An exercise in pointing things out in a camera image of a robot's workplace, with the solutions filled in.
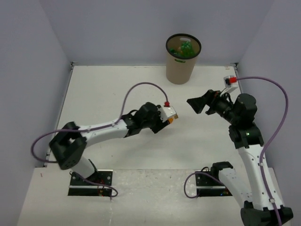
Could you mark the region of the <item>orange bottle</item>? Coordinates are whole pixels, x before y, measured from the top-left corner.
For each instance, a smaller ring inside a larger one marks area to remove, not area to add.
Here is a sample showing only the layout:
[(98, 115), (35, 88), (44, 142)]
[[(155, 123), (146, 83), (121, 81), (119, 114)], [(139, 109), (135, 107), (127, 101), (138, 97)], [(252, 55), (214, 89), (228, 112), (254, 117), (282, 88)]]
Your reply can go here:
[(176, 114), (176, 115), (173, 115), (173, 116), (171, 116), (171, 117), (169, 117), (168, 118), (168, 122), (169, 122), (169, 124), (171, 124), (174, 120), (176, 120), (176, 119), (178, 119), (178, 115)]

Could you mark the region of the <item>green bottle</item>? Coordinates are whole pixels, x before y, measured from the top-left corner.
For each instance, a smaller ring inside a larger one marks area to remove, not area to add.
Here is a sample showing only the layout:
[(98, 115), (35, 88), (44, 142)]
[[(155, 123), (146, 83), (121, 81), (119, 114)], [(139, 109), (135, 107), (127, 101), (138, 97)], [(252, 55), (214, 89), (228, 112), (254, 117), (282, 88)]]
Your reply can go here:
[(190, 41), (183, 42), (180, 47), (181, 55), (184, 58), (190, 58), (195, 56), (193, 46)]
[(175, 56), (176, 58), (181, 58), (182, 57), (182, 51), (179, 50), (179, 49), (171, 48), (170, 53), (171, 53), (171, 55)]

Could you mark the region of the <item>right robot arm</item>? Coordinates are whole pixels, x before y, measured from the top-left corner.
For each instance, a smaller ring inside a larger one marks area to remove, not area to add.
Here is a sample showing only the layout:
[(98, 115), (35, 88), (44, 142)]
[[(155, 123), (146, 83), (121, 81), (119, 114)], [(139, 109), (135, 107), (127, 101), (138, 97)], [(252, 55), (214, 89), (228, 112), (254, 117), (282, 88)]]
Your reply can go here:
[(291, 208), (284, 206), (272, 181), (263, 153), (264, 141), (254, 123), (256, 99), (249, 94), (238, 95), (235, 102), (229, 93), (208, 90), (203, 96), (190, 98), (187, 103), (200, 114), (207, 105), (207, 115), (219, 114), (229, 126), (229, 136), (246, 169), (250, 187), (239, 179), (228, 162), (216, 162), (209, 171), (196, 171), (206, 187), (222, 185), (240, 206), (245, 226), (282, 226), (293, 218)]

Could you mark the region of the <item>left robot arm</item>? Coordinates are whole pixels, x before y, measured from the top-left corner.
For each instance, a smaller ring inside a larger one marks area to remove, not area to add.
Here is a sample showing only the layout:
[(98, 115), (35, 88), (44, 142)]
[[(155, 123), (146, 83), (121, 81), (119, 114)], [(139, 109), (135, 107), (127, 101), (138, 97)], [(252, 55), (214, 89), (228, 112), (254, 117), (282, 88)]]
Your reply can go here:
[(121, 116), (115, 125), (92, 130), (90, 126), (77, 126), (74, 122), (67, 123), (63, 129), (75, 132), (59, 132), (50, 141), (49, 147), (61, 170), (71, 169), (81, 175), (87, 185), (93, 185), (97, 179), (97, 168), (91, 160), (83, 156), (87, 147), (97, 143), (137, 135), (142, 129), (150, 128), (156, 134), (171, 124), (177, 116), (172, 106), (160, 106), (147, 102), (139, 110), (132, 110)]

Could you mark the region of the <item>green bottle front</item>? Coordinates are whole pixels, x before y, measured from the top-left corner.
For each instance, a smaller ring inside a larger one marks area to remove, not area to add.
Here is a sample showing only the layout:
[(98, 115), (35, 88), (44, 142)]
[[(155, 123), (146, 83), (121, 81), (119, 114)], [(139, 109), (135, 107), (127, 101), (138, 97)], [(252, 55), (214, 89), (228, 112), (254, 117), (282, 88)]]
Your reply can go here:
[(184, 58), (190, 58), (195, 56), (193, 46), (190, 41), (183, 42), (180, 47), (181, 55)]

